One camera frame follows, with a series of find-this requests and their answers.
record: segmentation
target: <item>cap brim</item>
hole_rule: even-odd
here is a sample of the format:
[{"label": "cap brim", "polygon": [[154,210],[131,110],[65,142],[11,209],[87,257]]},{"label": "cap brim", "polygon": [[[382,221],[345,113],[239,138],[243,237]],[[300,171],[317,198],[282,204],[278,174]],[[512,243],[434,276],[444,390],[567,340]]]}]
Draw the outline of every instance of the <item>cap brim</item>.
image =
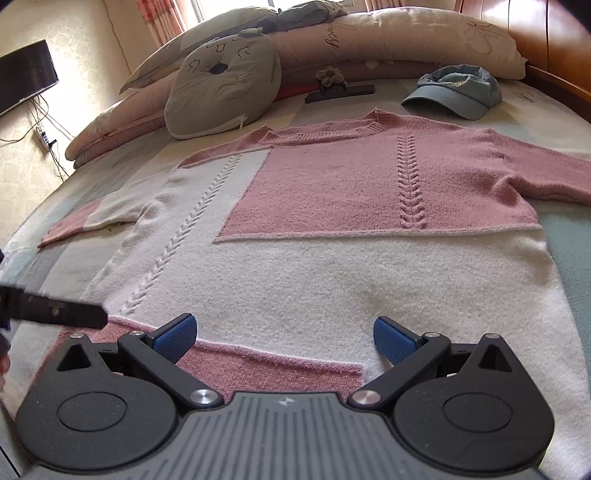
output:
[{"label": "cap brim", "polygon": [[401,104],[403,105],[413,99],[432,100],[468,120],[478,120],[485,116],[488,111],[488,107],[483,103],[466,95],[462,95],[455,90],[437,85],[424,85],[419,87],[413,93],[408,95]]}]

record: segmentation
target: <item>metal pivot screw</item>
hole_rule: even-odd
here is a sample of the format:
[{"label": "metal pivot screw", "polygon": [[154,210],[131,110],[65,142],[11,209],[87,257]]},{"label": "metal pivot screw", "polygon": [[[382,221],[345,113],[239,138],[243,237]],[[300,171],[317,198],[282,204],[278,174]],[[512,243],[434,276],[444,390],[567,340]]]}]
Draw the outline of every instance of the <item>metal pivot screw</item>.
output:
[{"label": "metal pivot screw", "polygon": [[382,399],[382,396],[373,390],[357,390],[351,395],[351,398],[359,405],[375,405]]},{"label": "metal pivot screw", "polygon": [[217,392],[209,390],[208,388],[201,388],[199,390],[195,390],[189,396],[189,400],[191,400],[193,403],[196,403],[197,405],[211,405],[212,403],[217,401],[218,398],[219,395],[217,394]]}]

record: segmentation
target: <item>power strip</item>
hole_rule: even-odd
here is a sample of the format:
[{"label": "power strip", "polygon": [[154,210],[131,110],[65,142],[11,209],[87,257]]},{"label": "power strip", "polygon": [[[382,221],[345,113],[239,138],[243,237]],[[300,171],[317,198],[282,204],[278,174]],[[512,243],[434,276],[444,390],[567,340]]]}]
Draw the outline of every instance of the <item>power strip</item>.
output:
[{"label": "power strip", "polygon": [[51,148],[53,147],[53,144],[56,143],[56,140],[52,140],[50,142],[49,139],[47,138],[47,134],[45,133],[45,130],[41,129],[40,127],[36,127],[35,135],[39,139],[39,142],[41,143],[43,148],[45,148],[46,151],[51,152]]}]

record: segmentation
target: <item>television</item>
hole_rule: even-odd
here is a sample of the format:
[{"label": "television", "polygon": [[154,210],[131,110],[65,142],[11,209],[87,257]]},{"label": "television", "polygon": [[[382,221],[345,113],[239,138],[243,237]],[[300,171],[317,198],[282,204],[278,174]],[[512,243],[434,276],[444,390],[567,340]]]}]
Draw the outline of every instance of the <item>television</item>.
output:
[{"label": "television", "polygon": [[0,57],[0,116],[57,82],[56,69],[45,40]]}]

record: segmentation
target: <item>blue gripper pad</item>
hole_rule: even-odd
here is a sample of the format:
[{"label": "blue gripper pad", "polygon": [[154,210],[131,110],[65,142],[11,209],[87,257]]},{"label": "blue gripper pad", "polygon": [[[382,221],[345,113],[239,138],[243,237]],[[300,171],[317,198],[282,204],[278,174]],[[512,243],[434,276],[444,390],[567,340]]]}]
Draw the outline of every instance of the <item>blue gripper pad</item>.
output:
[{"label": "blue gripper pad", "polygon": [[406,357],[416,352],[419,347],[417,339],[420,337],[412,334],[412,332],[408,333],[413,335],[414,338],[409,338],[409,336],[389,325],[382,317],[378,317],[374,322],[376,350],[386,357],[391,364],[399,364]]},{"label": "blue gripper pad", "polygon": [[168,324],[152,334],[154,335],[152,348],[174,364],[189,351],[197,339],[197,320],[193,315],[186,315],[176,325],[172,325],[163,333],[159,333],[159,331],[166,329]]}]

